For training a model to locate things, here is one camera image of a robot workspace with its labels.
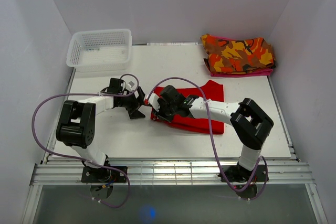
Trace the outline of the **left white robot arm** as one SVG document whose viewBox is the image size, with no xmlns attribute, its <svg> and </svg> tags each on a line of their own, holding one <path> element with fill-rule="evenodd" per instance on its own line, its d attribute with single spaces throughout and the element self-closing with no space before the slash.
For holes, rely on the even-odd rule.
<svg viewBox="0 0 336 224">
<path fill-rule="evenodd" d="M 139 111 L 145 93 L 140 86 L 122 79 L 111 78 L 98 96 L 84 100 L 66 100 L 56 129 L 56 139 L 72 148 L 84 165 L 83 181 L 111 182 L 118 174 L 111 170 L 108 156 L 94 142 L 96 116 L 114 108 L 124 108 L 130 119 L 142 119 Z"/>
</svg>

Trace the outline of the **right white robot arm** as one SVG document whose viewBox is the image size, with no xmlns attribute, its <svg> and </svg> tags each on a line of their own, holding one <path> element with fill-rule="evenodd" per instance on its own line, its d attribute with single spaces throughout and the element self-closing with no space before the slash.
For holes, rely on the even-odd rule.
<svg viewBox="0 0 336 224">
<path fill-rule="evenodd" d="M 274 126 L 273 120 L 252 99 L 226 103 L 205 100 L 197 95 L 185 97 L 169 85 L 159 95 L 149 96 L 154 115 L 160 120 L 172 122 L 176 115 L 191 119 L 211 119 L 232 126 L 243 144 L 234 170 L 242 180 L 256 175 L 256 164 L 266 138 Z"/>
</svg>

